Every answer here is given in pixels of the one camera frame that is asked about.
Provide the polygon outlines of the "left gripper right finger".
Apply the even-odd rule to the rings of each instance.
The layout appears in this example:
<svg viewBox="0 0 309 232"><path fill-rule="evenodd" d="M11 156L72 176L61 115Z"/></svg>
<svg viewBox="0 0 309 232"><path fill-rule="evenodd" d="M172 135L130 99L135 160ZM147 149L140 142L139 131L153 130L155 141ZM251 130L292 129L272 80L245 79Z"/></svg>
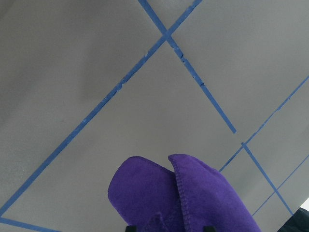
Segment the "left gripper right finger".
<svg viewBox="0 0 309 232"><path fill-rule="evenodd" d="M213 226L204 226L203 232L214 232L214 227Z"/></svg>

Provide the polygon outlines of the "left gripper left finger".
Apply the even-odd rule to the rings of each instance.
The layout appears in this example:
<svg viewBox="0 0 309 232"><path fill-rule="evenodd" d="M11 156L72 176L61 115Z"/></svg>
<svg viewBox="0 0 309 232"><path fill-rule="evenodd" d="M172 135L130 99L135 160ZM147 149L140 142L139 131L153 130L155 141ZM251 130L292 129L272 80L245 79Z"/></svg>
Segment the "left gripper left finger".
<svg viewBox="0 0 309 232"><path fill-rule="evenodd" d="M133 225L126 226L125 232L137 232L137 227Z"/></svg>

